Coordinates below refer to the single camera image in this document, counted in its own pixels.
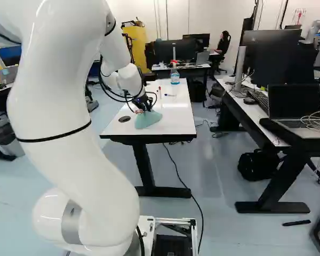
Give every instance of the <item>laptop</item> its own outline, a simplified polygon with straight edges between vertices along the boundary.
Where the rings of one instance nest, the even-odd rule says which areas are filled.
[[[199,52],[197,53],[197,65],[202,65],[202,64],[206,64],[209,60],[210,57],[210,52],[205,51],[205,52]]]
[[[307,128],[301,118],[320,111],[318,84],[280,84],[268,86],[269,119],[304,139],[320,138],[320,131]],[[311,122],[320,123],[320,113]]]
[[[0,81],[4,84],[11,84],[15,81],[18,73],[18,66],[10,66],[0,70]]]

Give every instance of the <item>backpack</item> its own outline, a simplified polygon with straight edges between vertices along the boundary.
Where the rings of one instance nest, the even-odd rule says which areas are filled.
[[[203,102],[206,100],[206,88],[200,81],[188,81],[188,91],[191,102]]]
[[[279,157],[256,149],[253,153],[245,153],[239,158],[238,170],[248,181],[271,179],[280,163]]]

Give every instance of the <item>keyboard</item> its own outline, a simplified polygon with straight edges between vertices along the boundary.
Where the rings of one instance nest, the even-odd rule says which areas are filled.
[[[258,103],[261,109],[269,115],[269,100],[268,97],[261,91],[248,91],[248,94]]]
[[[311,119],[310,123],[311,125],[315,124],[317,125],[316,123],[313,123],[313,120],[315,120],[316,122],[318,122],[320,124],[320,120],[317,120],[317,119]],[[307,123],[303,123],[301,122],[300,120],[277,120],[278,122],[284,124],[285,126],[289,127],[289,128],[307,128],[309,124],[309,120],[308,119],[304,119],[304,122]]]

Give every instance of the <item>marker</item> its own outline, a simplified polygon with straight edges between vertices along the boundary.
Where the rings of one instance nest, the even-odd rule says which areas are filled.
[[[310,220],[301,220],[301,221],[296,221],[296,222],[287,222],[283,223],[283,227],[289,227],[289,226],[297,226],[297,225],[305,225],[305,224],[310,224]]]
[[[162,92],[161,92],[161,87],[159,86],[159,90],[158,90],[159,92],[160,92],[160,99],[162,99]]]

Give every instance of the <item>plastic bottle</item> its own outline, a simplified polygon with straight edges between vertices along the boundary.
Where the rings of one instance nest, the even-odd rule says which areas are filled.
[[[176,60],[172,61],[172,64],[173,64],[173,68],[171,70],[171,84],[172,85],[180,84],[180,75],[177,70],[177,63],[178,62]]]

